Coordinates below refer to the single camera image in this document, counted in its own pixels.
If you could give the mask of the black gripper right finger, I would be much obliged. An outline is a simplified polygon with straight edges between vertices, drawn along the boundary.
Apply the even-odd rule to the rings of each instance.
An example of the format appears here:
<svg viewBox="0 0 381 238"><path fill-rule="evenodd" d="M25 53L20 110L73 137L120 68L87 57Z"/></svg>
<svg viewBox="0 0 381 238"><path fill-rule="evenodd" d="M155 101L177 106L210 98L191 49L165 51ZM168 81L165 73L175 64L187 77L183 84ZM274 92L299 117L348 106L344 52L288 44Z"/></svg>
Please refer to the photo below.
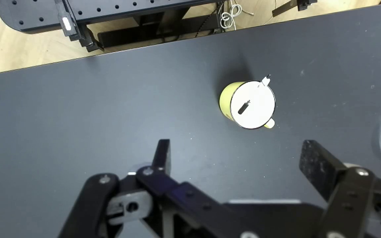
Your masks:
<svg viewBox="0 0 381 238"><path fill-rule="evenodd" d="M304 141L299 170L327 201L318 238L376 238L370 216L381 225L381 179L365 167L347 167L316 141Z"/></svg>

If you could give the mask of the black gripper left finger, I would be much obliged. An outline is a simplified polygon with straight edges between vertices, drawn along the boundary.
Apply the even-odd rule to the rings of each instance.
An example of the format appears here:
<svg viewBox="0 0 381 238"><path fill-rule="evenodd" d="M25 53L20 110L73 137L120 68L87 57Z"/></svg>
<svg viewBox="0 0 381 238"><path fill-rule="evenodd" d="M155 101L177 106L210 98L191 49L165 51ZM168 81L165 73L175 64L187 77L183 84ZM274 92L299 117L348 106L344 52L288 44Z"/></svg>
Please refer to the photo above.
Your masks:
<svg viewBox="0 0 381 238"><path fill-rule="evenodd" d="M169 175L171 141L160 139L150 166L119 179L90 176L58 238L118 238L142 223L159 238L220 238L220 204Z"/></svg>

